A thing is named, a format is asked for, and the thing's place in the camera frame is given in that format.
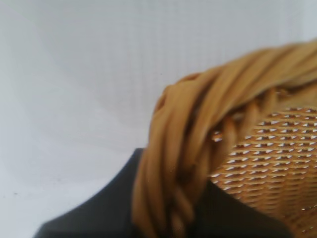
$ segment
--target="twisted wicker handle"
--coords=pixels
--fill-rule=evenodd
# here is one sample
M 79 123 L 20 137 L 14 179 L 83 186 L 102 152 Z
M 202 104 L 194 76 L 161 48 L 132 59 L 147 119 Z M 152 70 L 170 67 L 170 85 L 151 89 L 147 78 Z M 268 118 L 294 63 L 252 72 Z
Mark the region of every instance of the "twisted wicker handle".
M 269 114 L 316 104 L 317 41 L 255 51 L 168 86 L 138 168 L 133 223 L 147 238 L 186 237 L 208 174 L 232 147 Z

